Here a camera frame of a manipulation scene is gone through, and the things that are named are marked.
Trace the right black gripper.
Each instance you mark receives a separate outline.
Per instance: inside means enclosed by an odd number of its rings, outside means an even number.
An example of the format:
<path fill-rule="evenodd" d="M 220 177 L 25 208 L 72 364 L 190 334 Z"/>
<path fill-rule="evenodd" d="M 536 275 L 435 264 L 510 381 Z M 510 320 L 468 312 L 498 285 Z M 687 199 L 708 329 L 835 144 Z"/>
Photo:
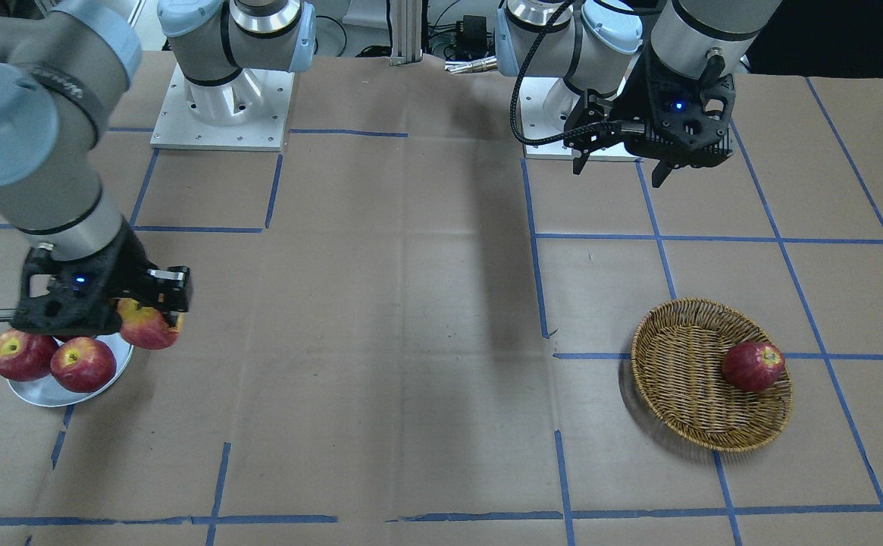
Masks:
<path fill-rule="evenodd" d="M 161 269 L 150 262 L 146 249 L 128 224 L 122 224 L 115 238 L 116 258 L 109 273 L 108 293 L 132 298 L 143 305 L 168 313 L 168 330 L 181 332 L 194 293 L 191 268 L 185 265 Z"/>

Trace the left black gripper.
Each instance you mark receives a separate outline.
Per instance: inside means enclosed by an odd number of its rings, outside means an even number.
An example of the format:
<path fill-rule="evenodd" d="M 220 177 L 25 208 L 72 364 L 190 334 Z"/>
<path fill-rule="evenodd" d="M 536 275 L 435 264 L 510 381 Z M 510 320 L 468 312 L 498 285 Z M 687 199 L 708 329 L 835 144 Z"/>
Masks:
<path fill-rule="evenodd" d="M 659 76 L 656 53 L 642 53 L 624 89 L 607 106 L 600 91 L 583 91 L 567 118 L 563 142 L 572 152 L 572 173 L 579 176 L 594 151 L 624 144 L 640 158 L 659 160 L 650 173 L 650 186 L 659 189 L 673 172 L 669 144 L 657 131 L 659 101 L 653 76 Z"/>

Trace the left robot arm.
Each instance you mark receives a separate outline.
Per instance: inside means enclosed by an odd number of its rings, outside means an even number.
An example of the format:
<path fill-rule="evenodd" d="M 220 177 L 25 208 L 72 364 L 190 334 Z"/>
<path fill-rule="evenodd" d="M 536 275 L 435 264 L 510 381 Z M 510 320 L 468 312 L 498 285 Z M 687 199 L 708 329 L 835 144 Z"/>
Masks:
<path fill-rule="evenodd" d="M 514 77 L 509 126 L 527 146 L 562 144 L 579 175 L 590 155 L 624 146 L 655 160 L 653 187 L 681 168 L 733 156 L 734 72 L 777 1 L 504 1 L 494 27 L 499 72 Z M 521 87 L 552 77 L 570 107 L 551 135 L 524 134 Z"/>

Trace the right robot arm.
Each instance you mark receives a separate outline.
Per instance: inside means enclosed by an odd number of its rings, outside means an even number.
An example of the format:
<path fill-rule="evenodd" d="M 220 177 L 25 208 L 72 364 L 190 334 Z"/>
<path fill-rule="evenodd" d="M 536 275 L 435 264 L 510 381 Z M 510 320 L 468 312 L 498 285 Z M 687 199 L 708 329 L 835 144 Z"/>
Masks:
<path fill-rule="evenodd" d="M 161 1 L 177 72 L 155 124 L 158 148 L 277 149 L 294 73 L 311 66 L 306 1 Z M 30 245 L 0 322 L 39 334 L 115 333 L 130 298 L 175 326 L 186 266 L 150 262 L 90 165 L 135 80 L 141 45 L 98 1 L 62 1 L 40 20 L 0 15 L 0 215 Z"/>

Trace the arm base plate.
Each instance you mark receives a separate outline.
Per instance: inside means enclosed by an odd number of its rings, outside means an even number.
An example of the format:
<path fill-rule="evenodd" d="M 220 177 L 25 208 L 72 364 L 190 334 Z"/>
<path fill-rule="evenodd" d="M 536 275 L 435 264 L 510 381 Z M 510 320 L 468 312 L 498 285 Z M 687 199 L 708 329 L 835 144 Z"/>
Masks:
<path fill-rule="evenodd" d="M 245 69 L 220 86 L 199 86 L 175 67 L 150 144 L 180 151 L 281 152 L 296 76 Z"/>
<path fill-rule="evenodd" d="M 570 111 L 578 97 L 558 77 L 524 77 L 521 84 L 518 107 L 521 108 L 518 128 L 529 140 L 548 138 L 562 133 Z M 529 146 L 524 145 L 525 158 L 544 160 L 572 159 L 572 152 L 562 142 Z M 635 162 L 638 157 L 626 152 L 618 144 L 594 151 L 590 160 L 595 162 Z"/>

